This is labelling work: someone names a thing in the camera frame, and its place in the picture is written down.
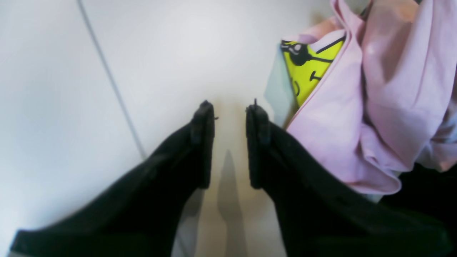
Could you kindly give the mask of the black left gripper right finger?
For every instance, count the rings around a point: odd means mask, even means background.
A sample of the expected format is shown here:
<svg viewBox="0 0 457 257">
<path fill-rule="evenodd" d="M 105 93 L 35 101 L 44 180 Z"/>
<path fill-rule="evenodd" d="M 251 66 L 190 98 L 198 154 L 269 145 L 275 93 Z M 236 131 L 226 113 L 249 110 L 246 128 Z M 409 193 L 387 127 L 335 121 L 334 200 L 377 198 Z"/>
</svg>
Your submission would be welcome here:
<svg viewBox="0 0 457 257">
<path fill-rule="evenodd" d="M 288 257 L 449 257 L 427 215 L 373 203 L 323 168 L 257 104 L 246 112 L 251 187 L 273 201 Z"/>
</svg>

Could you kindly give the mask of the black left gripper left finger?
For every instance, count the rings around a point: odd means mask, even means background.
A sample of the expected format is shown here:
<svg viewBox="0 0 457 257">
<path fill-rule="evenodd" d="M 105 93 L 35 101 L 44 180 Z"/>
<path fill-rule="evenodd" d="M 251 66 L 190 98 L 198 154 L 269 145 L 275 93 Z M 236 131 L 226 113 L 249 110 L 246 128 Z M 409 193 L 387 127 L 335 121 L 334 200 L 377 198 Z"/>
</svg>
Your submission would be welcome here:
<svg viewBox="0 0 457 257">
<path fill-rule="evenodd" d="M 214 107 L 192 120 L 142 163 L 78 212 L 40 230 L 19 230 L 10 252 L 27 257 L 169 257 L 183 208 L 207 189 Z"/>
</svg>

